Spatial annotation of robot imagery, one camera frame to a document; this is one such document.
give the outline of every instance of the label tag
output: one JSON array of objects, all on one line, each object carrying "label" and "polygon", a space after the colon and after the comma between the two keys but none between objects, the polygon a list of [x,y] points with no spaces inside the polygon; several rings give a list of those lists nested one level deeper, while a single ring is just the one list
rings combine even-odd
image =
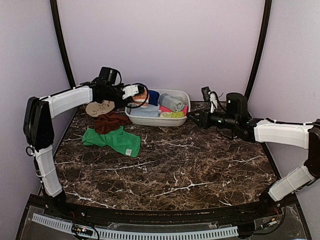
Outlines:
[{"label": "label tag", "polygon": [[125,155],[131,156],[131,152],[132,152],[131,149],[127,149],[127,150],[125,151]]}]

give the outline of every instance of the blue rolled towel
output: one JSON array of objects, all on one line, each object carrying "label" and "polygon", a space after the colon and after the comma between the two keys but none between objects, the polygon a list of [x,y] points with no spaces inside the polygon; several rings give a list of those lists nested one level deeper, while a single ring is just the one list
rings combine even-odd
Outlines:
[{"label": "blue rolled towel", "polygon": [[160,94],[157,91],[149,90],[149,104],[158,106],[158,99]]},{"label": "blue rolled towel", "polygon": [[173,112],[182,111],[185,108],[185,105],[182,101],[178,100],[177,98],[169,95],[168,93],[161,93],[159,96],[158,103],[161,106],[170,109]]},{"label": "blue rolled towel", "polygon": [[160,106],[148,104],[147,107],[138,107],[131,109],[130,115],[136,117],[157,118],[160,116]]}]

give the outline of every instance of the dark red cloth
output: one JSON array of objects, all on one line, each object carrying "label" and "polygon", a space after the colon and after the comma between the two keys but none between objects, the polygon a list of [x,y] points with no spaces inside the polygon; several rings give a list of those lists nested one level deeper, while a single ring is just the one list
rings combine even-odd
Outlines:
[{"label": "dark red cloth", "polygon": [[107,134],[113,130],[117,130],[120,126],[131,124],[127,116],[120,116],[115,111],[107,114],[101,114],[94,123],[94,130],[98,134]]}]

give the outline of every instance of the light blue towel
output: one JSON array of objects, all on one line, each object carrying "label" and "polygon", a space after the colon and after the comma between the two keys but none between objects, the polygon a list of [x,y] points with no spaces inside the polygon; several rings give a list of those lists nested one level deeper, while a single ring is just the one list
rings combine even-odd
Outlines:
[{"label": "light blue towel", "polygon": [[138,107],[131,109],[130,115],[137,117],[157,118],[160,116],[159,108],[160,105],[155,106],[152,104],[148,104],[147,107]]}]

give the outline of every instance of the white arm segment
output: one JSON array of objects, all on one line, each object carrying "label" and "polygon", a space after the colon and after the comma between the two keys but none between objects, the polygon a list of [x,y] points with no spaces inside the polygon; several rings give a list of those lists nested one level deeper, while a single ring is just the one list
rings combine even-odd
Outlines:
[{"label": "white arm segment", "polygon": [[291,171],[287,176],[276,181],[269,189],[270,197],[275,201],[280,201],[288,194],[299,190],[299,188],[310,183],[315,179],[307,167],[302,163],[295,170]]},{"label": "white arm segment", "polygon": [[312,125],[277,124],[261,120],[254,128],[254,139],[257,142],[278,143],[309,148],[309,132]]},{"label": "white arm segment", "polygon": [[54,96],[48,96],[43,101],[49,102],[51,118],[82,104],[88,104],[93,100],[92,89],[88,86],[74,88]]},{"label": "white arm segment", "polygon": [[[261,120],[254,128],[254,138],[257,142],[278,143],[309,148],[309,132],[312,125],[277,124],[268,120]],[[280,201],[288,194],[299,190],[313,181],[313,177],[302,163],[287,176],[276,181],[269,189],[268,194],[275,201]]]},{"label": "white arm segment", "polygon": [[52,145],[40,149],[39,152],[35,150],[34,154],[41,173],[41,176],[38,177],[42,178],[46,193],[52,197],[57,196],[62,192],[62,187],[56,172]]},{"label": "white arm segment", "polygon": [[[54,96],[49,96],[43,101],[49,102],[50,114],[53,119],[65,111],[78,107],[82,104],[88,104],[92,102],[92,100],[92,89],[88,86],[82,86]],[[62,186],[56,172],[52,145],[47,148],[40,149],[39,152],[35,150],[34,154],[41,173],[41,176],[38,177],[42,178],[46,193],[52,197],[57,196],[62,192]]]}]

